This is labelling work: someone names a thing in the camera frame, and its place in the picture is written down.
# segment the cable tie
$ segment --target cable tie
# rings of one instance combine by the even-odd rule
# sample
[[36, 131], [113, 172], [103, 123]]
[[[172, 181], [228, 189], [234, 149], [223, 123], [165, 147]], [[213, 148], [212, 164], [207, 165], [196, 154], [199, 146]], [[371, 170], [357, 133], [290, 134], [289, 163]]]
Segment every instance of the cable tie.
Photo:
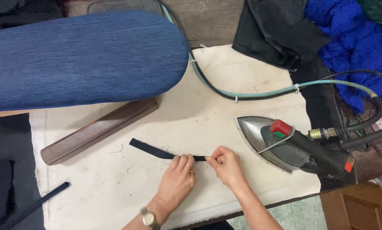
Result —
[[295, 84], [294, 85], [294, 89], [296, 90], [296, 94], [298, 94], [299, 93], [299, 90], [300, 90], [300, 88], [299, 88], [299, 84]]

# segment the woman's right hand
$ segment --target woman's right hand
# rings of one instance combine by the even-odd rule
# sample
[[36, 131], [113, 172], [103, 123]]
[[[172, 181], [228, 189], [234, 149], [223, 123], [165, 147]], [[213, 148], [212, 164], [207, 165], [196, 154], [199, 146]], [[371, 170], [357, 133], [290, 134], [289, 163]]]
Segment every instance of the woman's right hand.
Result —
[[217, 177], [234, 193], [239, 188], [249, 186], [240, 164], [239, 155], [231, 149], [219, 146], [211, 157], [206, 156], [205, 159], [214, 168]]

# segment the black bias tape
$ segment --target black bias tape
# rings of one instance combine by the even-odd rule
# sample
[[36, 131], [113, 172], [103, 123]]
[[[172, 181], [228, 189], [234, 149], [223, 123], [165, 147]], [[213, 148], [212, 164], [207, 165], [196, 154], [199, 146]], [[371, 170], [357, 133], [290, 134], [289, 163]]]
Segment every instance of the black bias tape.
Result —
[[[163, 151], [161, 149], [157, 149], [156, 147], [153, 147], [149, 144], [146, 144], [146, 143], [141, 142], [141, 141], [134, 139], [134, 138], [131, 139], [129, 145], [131, 145], [137, 149], [143, 150], [144, 152], [151, 154], [153, 156], [156, 156], [158, 158], [161, 158], [161, 159], [173, 159], [175, 156], [174, 154], [168, 153], [168, 152]], [[195, 161], [206, 161], [205, 156], [194, 156], [194, 160]]]

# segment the woman's left hand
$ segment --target woman's left hand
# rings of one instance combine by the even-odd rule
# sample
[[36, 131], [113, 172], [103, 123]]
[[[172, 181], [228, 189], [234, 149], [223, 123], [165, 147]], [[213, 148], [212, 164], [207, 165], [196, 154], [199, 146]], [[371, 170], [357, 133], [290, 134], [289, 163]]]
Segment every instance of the woman's left hand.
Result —
[[171, 214], [185, 200], [195, 185], [194, 157], [175, 156], [161, 178], [154, 200]]

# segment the blue ironing board cover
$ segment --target blue ironing board cover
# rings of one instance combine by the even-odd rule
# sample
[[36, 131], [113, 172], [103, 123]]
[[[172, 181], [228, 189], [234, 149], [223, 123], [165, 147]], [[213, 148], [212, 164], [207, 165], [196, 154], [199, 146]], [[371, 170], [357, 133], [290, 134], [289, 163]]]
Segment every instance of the blue ironing board cover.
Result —
[[121, 11], [0, 30], [0, 111], [135, 101], [175, 86], [188, 65], [166, 18]]

